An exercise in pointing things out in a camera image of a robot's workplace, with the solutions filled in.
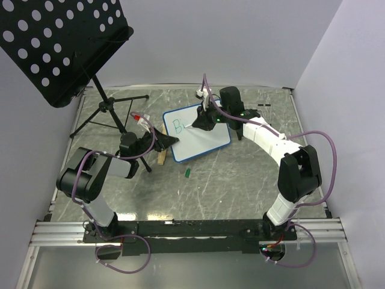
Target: tripod leg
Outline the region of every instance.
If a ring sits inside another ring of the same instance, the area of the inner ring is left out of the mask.
[[[140,159],[142,160],[144,166],[146,167],[146,170],[150,173],[152,171],[152,169],[149,166],[149,164],[146,163],[146,161],[145,161],[145,159],[143,157],[140,157]]]
[[[240,129],[236,130],[236,136],[238,137],[238,140],[242,140],[243,128],[240,128]]]
[[[150,96],[149,95],[141,95],[141,96],[133,96],[131,98],[118,98],[118,99],[115,99],[115,102],[133,101],[134,99],[142,99],[142,98],[148,99],[148,98],[150,98]]]
[[[93,114],[91,114],[91,116],[85,120],[84,123],[82,123],[77,129],[76,131],[74,131],[73,133],[70,134],[70,138],[73,138],[75,135],[77,135],[77,133],[83,128],[85,127],[85,125],[90,122],[97,114],[98,112],[100,111],[100,108],[98,108],[96,111],[94,111]]]
[[[127,120],[128,120],[129,115],[130,115],[131,106],[132,106],[132,101],[131,101],[131,103],[130,103],[130,107],[128,108],[127,117],[126,117],[126,121],[125,121],[125,128],[126,128],[126,126],[127,126]]]
[[[122,124],[119,117],[116,115],[116,112],[114,111],[114,109],[109,110],[109,113],[111,114],[112,118],[114,119],[115,124],[118,127],[120,133],[123,134],[123,133],[127,132],[125,126]]]
[[[95,86],[96,86],[96,88],[97,88],[97,91],[100,93],[100,96],[102,97],[104,103],[107,104],[107,103],[108,103],[107,95],[106,95],[106,93],[104,92],[103,87],[102,87],[102,85],[100,84],[100,82],[99,82],[98,78],[96,77],[96,75],[94,75],[94,77],[92,77],[92,80],[94,81]]]

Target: music stand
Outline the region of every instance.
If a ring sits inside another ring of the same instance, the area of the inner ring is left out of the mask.
[[[0,7],[1,48],[53,107],[64,107],[82,94],[92,79],[102,102],[73,133],[99,112],[109,112],[121,133],[127,132],[114,103],[148,99],[107,98],[97,71],[133,35],[119,0],[3,0]],[[149,165],[141,158],[148,172]]]

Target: wooden block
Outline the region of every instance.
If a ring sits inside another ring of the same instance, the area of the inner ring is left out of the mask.
[[[163,123],[162,127],[163,127],[162,133],[167,134],[166,127],[164,126],[164,123]],[[166,153],[167,153],[167,150],[165,149],[164,151],[162,151],[158,154],[158,164],[160,166],[163,166],[163,164],[164,164],[164,160],[166,159]]]

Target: blue whiteboard frame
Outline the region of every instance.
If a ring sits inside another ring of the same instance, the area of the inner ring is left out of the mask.
[[[189,107],[198,107],[199,105],[200,105],[200,104],[194,104],[194,105],[189,105],[188,107],[181,107],[181,108],[177,108],[176,110],[166,111],[165,113],[163,113],[163,116],[162,116],[163,123],[165,124],[165,119],[164,119],[165,114],[167,114],[167,113],[172,113],[172,112],[178,111],[178,110],[184,110],[184,109],[189,108]],[[217,149],[224,148],[224,147],[228,146],[229,144],[231,144],[230,128],[229,128],[229,125],[228,125],[228,124],[226,124],[226,125],[227,125],[227,131],[229,132],[229,139],[230,139],[230,141],[229,141],[228,143],[226,143],[226,144],[224,144],[224,145],[222,145],[222,146],[219,146],[219,147],[217,147],[217,148],[215,148],[215,149],[210,149],[210,150],[208,150],[208,151],[206,151],[206,152],[202,152],[201,154],[195,155],[195,156],[193,156],[193,157],[191,157],[191,158],[186,158],[186,159],[184,159],[184,160],[182,160],[182,161],[177,161],[177,160],[175,160],[174,150],[173,150],[173,147],[171,147],[171,152],[173,153],[173,159],[174,159],[175,163],[178,163],[178,164],[184,163],[185,161],[189,161],[189,160],[191,160],[191,159],[193,159],[193,158],[197,158],[197,157],[199,157],[199,156],[201,156],[201,155],[206,155],[206,154],[208,154],[208,153],[210,153],[210,152],[212,152],[212,151],[216,151]]]

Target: green marker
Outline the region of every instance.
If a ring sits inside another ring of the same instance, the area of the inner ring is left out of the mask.
[[[186,177],[186,178],[188,178],[188,177],[190,176],[190,170],[191,170],[191,169],[187,169],[186,174],[185,174],[185,177]]]

